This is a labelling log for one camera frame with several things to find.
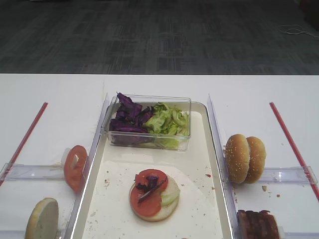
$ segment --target plastic container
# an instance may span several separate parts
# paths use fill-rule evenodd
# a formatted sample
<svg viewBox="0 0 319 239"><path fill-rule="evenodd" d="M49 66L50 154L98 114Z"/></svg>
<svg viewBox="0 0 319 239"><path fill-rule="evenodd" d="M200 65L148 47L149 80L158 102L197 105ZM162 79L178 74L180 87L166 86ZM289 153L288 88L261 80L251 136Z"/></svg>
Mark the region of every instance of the plastic container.
<svg viewBox="0 0 319 239"><path fill-rule="evenodd" d="M167 134L151 134L151 133L135 133L135 132L119 132L110 131L109 124L111 119L114 119L116 112L120 107L118 97L113 97L110 106L107 109L105 121L103 122L103 131L107 135L111 145L117 146L132 146L145 148L160 148L173 150L187 150L188 141L190 139L190 114L191 100L190 98L180 97L161 97L161 96L138 96L126 95L132 99L134 103L141 104L143 109L151 107L158 102L163 102L170 107L181 109L188 114L188 132L189 135L167 135Z"/></svg>

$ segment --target red stick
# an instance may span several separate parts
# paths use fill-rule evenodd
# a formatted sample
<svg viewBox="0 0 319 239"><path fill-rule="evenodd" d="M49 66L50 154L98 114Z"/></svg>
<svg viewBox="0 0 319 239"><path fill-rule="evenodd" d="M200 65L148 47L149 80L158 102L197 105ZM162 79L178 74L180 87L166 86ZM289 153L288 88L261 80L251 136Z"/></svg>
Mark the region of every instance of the red stick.
<svg viewBox="0 0 319 239"><path fill-rule="evenodd" d="M284 131L284 133L285 133L285 135L287 137L287 140L288 140L291 148L293 149L293 151L294 151L294 153L295 153L295 155L296 155L296 157L297 157L297 159L299 161L300 166L301 167L307 167L306 162L304 161L303 157L301 156L301 154L300 154L300 152L299 152L299 150L298 150L293 138L291 137L291 135L290 135L290 133L289 133L289 131L288 131L283 119L281 118L281 116L280 116L275 104L273 102L270 102L269 104L270 104L270 107L273 110L273 112L274 112L274 114L275 114L275 116L276 116L281 128L283 129L283 131ZM304 169L305 169L305 174L306 174L309 182L311 183L313 181L313 179L311 177L311 174L309 173L307 168L304 168ZM313 184L313 183L311 183L310 185L311 185L311 187L312 187L312 189L313 189L313 191L314 191L314 193L315 193L315 195L316 195L316 197L317 197L317 199L319 201L319 189L318 189L318 186L316 184Z"/></svg>
<svg viewBox="0 0 319 239"><path fill-rule="evenodd" d="M12 164L14 164L15 161L16 161L16 159L18 158L18 156L19 156L19 154L20 154L20 152L21 152L21 150L22 150L24 144L25 144L26 141L28 140L28 138L29 138L30 134L32 133L34 127L36 126L36 124L38 123L39 119L41 118L41 116L42 116L42 114L43 114L45 108L47 107L47 105L48 105L47 102L43 103L43 105L42 105L40 111L38 112L38 114L36 115L36 117L35 117L35 119L33 120L32 124L30 125L30 127L29 127L28 131L26 132L25 136L23 137L21 143L19 144L18 148L16 149L15 153L13 154L13 156L12 156L10 162L9 162L8 167L5 169L4 178L5 178L6 175L10 172Z"/></svg>

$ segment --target white table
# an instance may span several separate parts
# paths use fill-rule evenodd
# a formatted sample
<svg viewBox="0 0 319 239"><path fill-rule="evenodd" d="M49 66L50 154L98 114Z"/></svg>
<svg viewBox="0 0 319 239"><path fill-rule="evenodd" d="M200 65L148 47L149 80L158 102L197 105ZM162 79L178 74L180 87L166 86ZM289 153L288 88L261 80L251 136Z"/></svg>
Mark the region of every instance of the white table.
<svg viewBox="0 0 319 239"><path fill-rule="evenodd" d="M63 150L76 144L89 151L104 97L117 91L190 97L205 105L210 94L224 140L234 133L260 137L267 148L266 167L299 166L269 106L273 101L319 177L318 89L317 76L0 74L0 167L10 161L44 102L48 107L16 162L58 163Z"/></svg>

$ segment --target white cable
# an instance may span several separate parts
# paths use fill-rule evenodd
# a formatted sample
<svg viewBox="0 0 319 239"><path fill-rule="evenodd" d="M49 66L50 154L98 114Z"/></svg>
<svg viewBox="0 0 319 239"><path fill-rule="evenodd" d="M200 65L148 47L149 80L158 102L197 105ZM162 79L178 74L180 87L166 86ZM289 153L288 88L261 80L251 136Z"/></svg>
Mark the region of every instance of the white cable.
<svg viewBox="0 0 319 239"><path fill-rule="evenodd" d="M288 34L288 35L300 35L300 34L307 34L309 36L312 36L314 39L316 40L319 40L319 36L315 36L313 35L312 33L306 31L302 26L299 26L299 25L280 25L278 26L278 30L281 32L281 33L284 33L284 34Z"/></svg>

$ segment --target gray carpet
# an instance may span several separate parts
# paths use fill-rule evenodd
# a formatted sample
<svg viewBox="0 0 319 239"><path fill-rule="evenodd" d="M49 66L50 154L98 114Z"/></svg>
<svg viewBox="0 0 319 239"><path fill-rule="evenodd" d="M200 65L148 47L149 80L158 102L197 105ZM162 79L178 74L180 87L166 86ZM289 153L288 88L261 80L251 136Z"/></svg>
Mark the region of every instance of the gray carpet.
<svg viewBox="0 0 319 239"><path fill-rule="evenodd" d="M0 73L317 75L293 0L0 0Z"/></svg>

